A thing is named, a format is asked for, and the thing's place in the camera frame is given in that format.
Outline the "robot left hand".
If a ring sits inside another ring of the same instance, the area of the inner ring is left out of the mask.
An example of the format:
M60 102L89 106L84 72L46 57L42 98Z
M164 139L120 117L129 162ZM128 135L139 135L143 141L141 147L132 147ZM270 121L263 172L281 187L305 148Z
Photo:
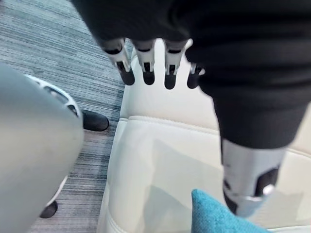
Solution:
M308 0L74 0L126 85L135 76L130 39L144 81L155 81L155 40L165 44L165 87L182 56L188 87L212 97L218 119L223 193L230 211L252 215L274 189L286 148L311 100Z

